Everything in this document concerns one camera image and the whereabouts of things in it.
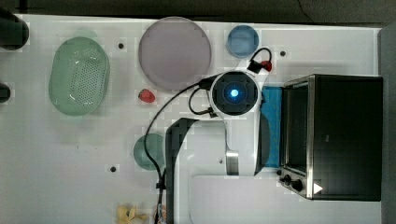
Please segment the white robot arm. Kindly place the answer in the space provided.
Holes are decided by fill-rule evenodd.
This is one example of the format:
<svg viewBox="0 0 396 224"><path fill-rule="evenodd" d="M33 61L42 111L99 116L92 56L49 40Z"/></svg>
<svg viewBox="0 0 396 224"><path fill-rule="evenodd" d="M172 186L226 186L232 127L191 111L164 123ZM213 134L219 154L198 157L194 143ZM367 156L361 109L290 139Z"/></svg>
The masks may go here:
<svg viewBox="0 0 396 224"><path fill-rule="evenodd" d="M198 88L208 92L212 120L181 118L166 131L166 223L192 224L191 188L196 176L254 176L262 163L262 88L269 64L207 77Z"/></svg>

